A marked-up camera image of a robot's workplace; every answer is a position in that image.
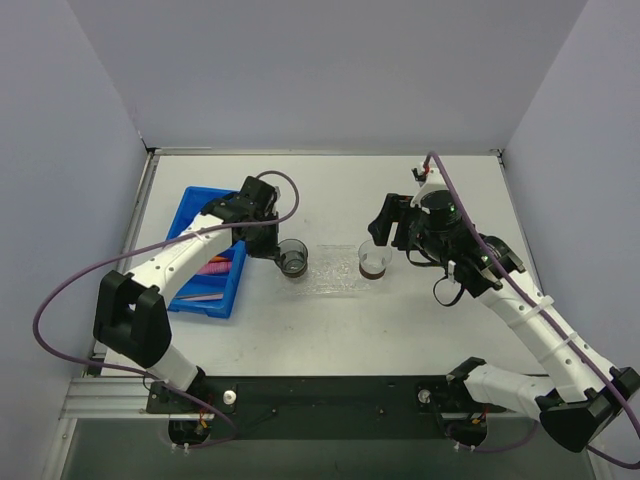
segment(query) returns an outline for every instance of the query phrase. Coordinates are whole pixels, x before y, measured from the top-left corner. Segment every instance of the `blue plastic bin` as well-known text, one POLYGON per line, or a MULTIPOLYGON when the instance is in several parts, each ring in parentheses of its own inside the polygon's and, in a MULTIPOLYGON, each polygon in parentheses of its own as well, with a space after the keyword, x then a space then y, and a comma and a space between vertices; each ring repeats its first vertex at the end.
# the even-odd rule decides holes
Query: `blue plastic bin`
MULTIPOLYGON (((229 193, 232 193, 232 191, 219 190, 217 188, 188 187, 182 196, 182 201, 169 229, 167 240, 180 235, 208 202, 229 193)), ((240 275, 242 275, 242 267, 244 266, 244 259, 247 256, 247 250, 244 242, 237 242, 229 250, 221 252, 218 255, 227 257, 232 261, 231 271, 229 273, 194 275, 191 280, 180 289, 176 296, 198 293, 222 293, 222 300, 194 302, 174 298, 169 304, 170 311, 200 313, 208 315, 209 317, 218 318, 229 318, 231 316, 231 309, 233 308, 233 302, 236 298, 236 292, 238 291, 238 283, 240 282, 240 275)))

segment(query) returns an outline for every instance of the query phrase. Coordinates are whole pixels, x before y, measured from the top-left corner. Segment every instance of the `white robotic arm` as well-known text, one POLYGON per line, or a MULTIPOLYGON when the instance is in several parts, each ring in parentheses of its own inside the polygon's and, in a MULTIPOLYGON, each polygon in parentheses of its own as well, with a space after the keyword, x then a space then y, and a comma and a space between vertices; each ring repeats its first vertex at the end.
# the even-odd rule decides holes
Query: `white robotic arm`
POLYGON ((124 275, 109 272, 100 284, 94 337, 154 377, 189 391, 204 372, 171 344, 165 299, 171 300, 211 258, 240 240, 250 256, 274 260, 282 269, 277 198, 275 187, 247 177, 239 193, 203 206, 180 234, 191 238, 165 247, 124 275), (251 226, 255 222, 263 223, 251 226))
MULTIPOLYGON (((214 215, 198 214, 182 235, 198 232, 223 220, 214 215)), ((217 230, 175 243, 147 262, 129 271, 133 281, 145 287, 155 286, 158 294, 172 299, 196 272, 217 254, 233 245, 231 229, 217 230)), ((147 371, 180 390, 187 390, 198 374, 198 367, 175 346, 166 352, 147 371)))
POLYGON ((480 234, 516 285, 537 301, 534 307, 525 302, 471 235, 441 172, 425 170, 421 164, 413 174, 420 190, 413 197, 387 195, 380 215, 369 225, 374 242, 386 245, 391 224, 397 222, 391 245, 407 254, 418 250, 430 260, 426 266, 444 268, 448 279, 461 285, 461 292, 468 291, 505 321, 548 373, 548 377, 522 375, 471 358, 448 379, 463 385, 472 400, 541 421, 558 443, 582 450, 620 412, 620 405, 569 341, 627 398, 640 388, 640 377, 631 368, 618 370, 587 345, 553 308, 553 299, 542 295, 511 249, 499 238, 480 234), (542 311, 557 322, 566 340, 542 311))

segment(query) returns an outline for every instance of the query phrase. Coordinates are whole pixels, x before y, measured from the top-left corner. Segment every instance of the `white wall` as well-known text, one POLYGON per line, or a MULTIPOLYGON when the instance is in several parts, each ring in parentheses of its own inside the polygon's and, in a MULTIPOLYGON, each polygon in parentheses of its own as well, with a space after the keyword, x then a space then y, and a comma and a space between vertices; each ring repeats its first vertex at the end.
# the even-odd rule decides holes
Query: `white wall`
MULTIPOLYGON (((639 27, 637 0, 590 0, 505 153, 545 290, 587 341, 636 370, 639 27)), ((640 410, 637 399, 634 405, 640 410)), ((640 458, 626 418, 603 438, 610 452, 640 458)), ((637 478, 616 470, 618 478, 637 478)))
POLYGON ((154 147, 504 147, 586 0, 69 0, 154 147))
MULTIPOLYGON (((0 477, 40 477, 77 371, 31 336, 37 304, 115 253, 145 151, 64 0, 0 2, 0 477)), ((55 303, 44 333, 87 354, 97 276, 55 303)))

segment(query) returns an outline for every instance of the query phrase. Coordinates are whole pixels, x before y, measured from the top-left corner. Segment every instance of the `transparent container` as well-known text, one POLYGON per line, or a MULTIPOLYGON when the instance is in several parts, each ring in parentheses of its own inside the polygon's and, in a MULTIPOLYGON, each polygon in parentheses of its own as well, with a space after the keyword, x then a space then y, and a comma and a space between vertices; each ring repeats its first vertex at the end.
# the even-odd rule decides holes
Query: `transparent container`
POLYGON ((289 278, 298 278, 307 271, 309 251, 300 240, 289 238, 278 244, 280 254, 276 264, 282 273, 289 278))
POLYGON ((393 251, 391 247, 385 245, 378 247, 373 240, 367 240, 358 250, 360 259, 360 274, 369 280, 382 278, 391 263, 393 251))

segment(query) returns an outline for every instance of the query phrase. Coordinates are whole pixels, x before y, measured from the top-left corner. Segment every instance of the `pink object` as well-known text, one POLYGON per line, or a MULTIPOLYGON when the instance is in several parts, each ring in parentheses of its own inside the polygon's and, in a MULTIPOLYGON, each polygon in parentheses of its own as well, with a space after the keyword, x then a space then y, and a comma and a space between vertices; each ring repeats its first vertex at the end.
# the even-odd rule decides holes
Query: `pink object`
POLYGON ((179 300, 188 300, 189 302, 208 302, 211 300, 222 300, 224 298, 224 293, 209 293, 202 295, 183 295, 181 297, 176 297, 179 300))
POLYGON ((199 275, 215 275, 216 273, 229 273, 231 271, 231 262, 215 262, 207 263, 198 270, 199 275))

